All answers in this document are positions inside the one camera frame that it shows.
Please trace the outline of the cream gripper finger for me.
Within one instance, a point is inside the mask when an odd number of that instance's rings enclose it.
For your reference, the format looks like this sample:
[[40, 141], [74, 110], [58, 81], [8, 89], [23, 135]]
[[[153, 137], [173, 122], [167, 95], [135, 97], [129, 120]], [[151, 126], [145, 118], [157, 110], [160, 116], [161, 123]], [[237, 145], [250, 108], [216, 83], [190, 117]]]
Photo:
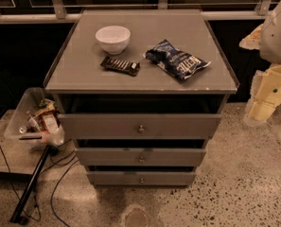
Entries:
[[247, 126], [264, 124], [276, 109], [272, 99], [273, 77], [268, 72], [257, 70], [252, 80], [250, 99], [245, 107], [243, 121]]
[[261, 30], [262, 25], [257, 26], [249, 35], [240, 41], [239, 46], [248, 50], [259, 50]]

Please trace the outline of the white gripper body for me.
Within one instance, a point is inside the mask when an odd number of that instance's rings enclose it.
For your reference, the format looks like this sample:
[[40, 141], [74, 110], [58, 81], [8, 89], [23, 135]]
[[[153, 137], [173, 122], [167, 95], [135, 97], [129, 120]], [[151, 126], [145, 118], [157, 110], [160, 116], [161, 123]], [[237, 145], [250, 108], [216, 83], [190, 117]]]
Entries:
[[281, 103], [281, 65], [277, 64], [263, 73], [259, 99], [265, 103]]

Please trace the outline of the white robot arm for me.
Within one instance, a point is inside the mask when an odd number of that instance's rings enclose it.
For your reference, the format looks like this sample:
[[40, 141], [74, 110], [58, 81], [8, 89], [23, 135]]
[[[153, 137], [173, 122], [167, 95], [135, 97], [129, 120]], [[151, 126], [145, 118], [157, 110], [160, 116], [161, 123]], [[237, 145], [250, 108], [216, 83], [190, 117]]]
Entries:
[[252, 80], [250, 99], [245, 108], [244, 122], [249, 126], [264, 124], [281, 104], [281, 1], [264, 23], [243, 38], [239, 46], [258, 50], [271, 65], [257, 70]]

